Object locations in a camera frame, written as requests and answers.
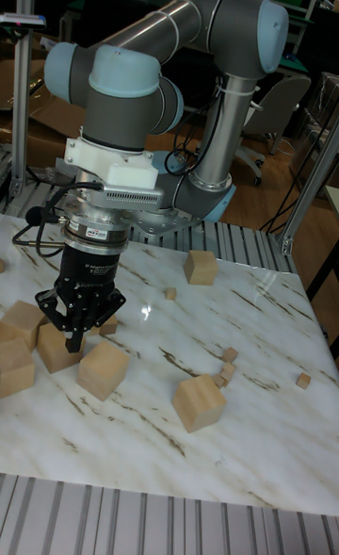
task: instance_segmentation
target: wooden floor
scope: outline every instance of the wooden floor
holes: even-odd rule
[[[147,141],[151,151],[168,149],[171,144],[171,135],[149,137]],[[260,187],[256,187],[253,184],[252,170],[242,161],[235,160],[231,174],[236,192],[222,220],[259,229],[274,216],[292,183],[293,177],[288,168],[291,157],[281,152],[274,156],[269,155],[269,146],[258,141],[244,141],[244,144],[266,155],[262,168],[263,182]],[[280,148],[290,152],[287,144],[281,143]],[[298,195],[299,190],[295,187],[288,203],[292,203]],[[275,226],[283,223],[286,217],[287,215],[281,216]],[[330,204],[316,199],[299,228],[293,246],[293,258],[305,288],[311,283],[338,238],[339,221]],[[312,304],[319,322],[329,333],[331,343],[339,333],[339,283],[334,273],[322,286]]]

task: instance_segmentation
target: label sticker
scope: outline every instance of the label sticker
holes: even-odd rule
[[[108,235],[107,231],[100,231],[98,228],[86,229],[86,237],[99,238],[102,241],[105,241],[107,239],[107,235]]]

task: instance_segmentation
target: white marble surface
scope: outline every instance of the white marble surface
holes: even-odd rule
[[[0,216],[1,312],[57,276],[10,245],[22,225]],[[298,276],[219,262],[214,286],[189,286],[185,258],[137,243],[121,256],[127,304],[111,339],[131,361],[107,401],[76,384],[76,367],[49,375],[34,353],[34,387],[0,400],[0,471],[339,514],[338,372]],[[239,355],[221,420],[188,434],[170,404],[176,385],[218,372],[229,346]],[[307,391],[295,385],[302,371]]]

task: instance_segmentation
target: wooden block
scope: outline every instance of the wooden block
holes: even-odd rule
[[[299,375],[297,386],[301,387],[302,389],[307,389],[311,381],[310,375],[306,375],[306,373],[301,373]]]
[[[225,379],[227,382],[229,382],[234,374],[235,371],[235,366],[232,363],[226,363],[226,365],[224,365],[219,373],[220,377],[222,377],[222,379]]]
[[[117,331],[118,321],[115,318],[115,314],[111,316],[106,322],[104,322],[103,326],[100,327],[100,335],[113,335]]]
[[[236,356],[238,355],[238,352],[234,349],[234,348],[228,348],[227,350],[225,350],[225,352],[222,354],[222,360],[225,363],[232,363],[233,360],[235,360]]]
[[[100,334],[100,329],[101,327],[92,327],[88,333],[88,337],[93,337],[94,335],[99,335]]]
[[[191,433],[217,423],[226,399],[210,375],[200,375],[178,385],[172,404],[188,433]]]
[[[0,344],[0,398],[34,383],[34,361],[22,338]]]
[[[168,287],[165,291],[165,297],[167,300],[175,300],[176,298],[176,288]]]
[[[129,356],[102,341],[79,365],[77,382],[99,400],[106,400],[124,379]]]
[[[82,358],[86,340],[82,340],[80,351],[72,354],[67,350],[65,341],[65,335],[52,323],[40,327],[37,350],[50,373],[72,367]]]
[[[213,252],[190,250],[184,271],[190,285],[212,285],[218,273],[218,262]]]
[[[221,375],[214,375],[212,379],[218,388],[225,387],[228,383]]]
[[[38,306],[18,300],[0,320],[0,342],[21,337],[29,351],[33,351],[44,322],[46,316]]]

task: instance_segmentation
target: chair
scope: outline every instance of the chair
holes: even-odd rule
[[[299,108],[299,101],[310,88],[311,79],[306,75],[294,75],[281,80],[264,96],[259,105],[250,104],[252,111],[242,130],[242,138],[235,155],[245,161],[255,173],[254,184],[260,185],[262,173],[259,168],[265,157],[248,147],[242,139],[247,134],[276,134],[270,154],[274,155],[282,138],[283,130],[289,123],[293,111]]]

